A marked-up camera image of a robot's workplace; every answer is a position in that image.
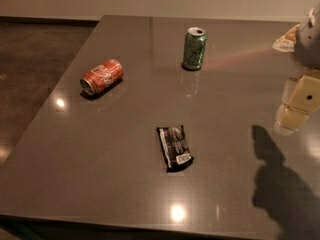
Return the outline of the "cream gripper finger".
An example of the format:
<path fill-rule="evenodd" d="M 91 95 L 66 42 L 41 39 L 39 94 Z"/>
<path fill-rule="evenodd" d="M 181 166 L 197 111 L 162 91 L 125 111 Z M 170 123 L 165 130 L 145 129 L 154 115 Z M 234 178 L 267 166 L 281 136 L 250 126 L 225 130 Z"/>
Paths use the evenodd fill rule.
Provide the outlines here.
<path fill-rule="evenodd" d="M 320 72 L 289 78 L 284 86 L 274 131 L 283 136 L 296 132 L 320 108 Z"/>
<path fill-rule="evenodd" d="M 298 29 L 299 25 L 292 27 L 273 43 L 272 48 L 280 52 L 293 52 Z"/>

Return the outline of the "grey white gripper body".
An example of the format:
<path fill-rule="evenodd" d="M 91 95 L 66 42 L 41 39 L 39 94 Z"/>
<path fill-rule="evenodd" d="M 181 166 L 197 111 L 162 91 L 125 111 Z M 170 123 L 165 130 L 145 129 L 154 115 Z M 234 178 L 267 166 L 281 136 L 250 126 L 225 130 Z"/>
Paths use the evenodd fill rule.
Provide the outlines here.
<path fill-rule="evenodd" d="M 320 68 L 320 3 L 315 4 L 296 32 L 294 54 L 308 68 Z"/>

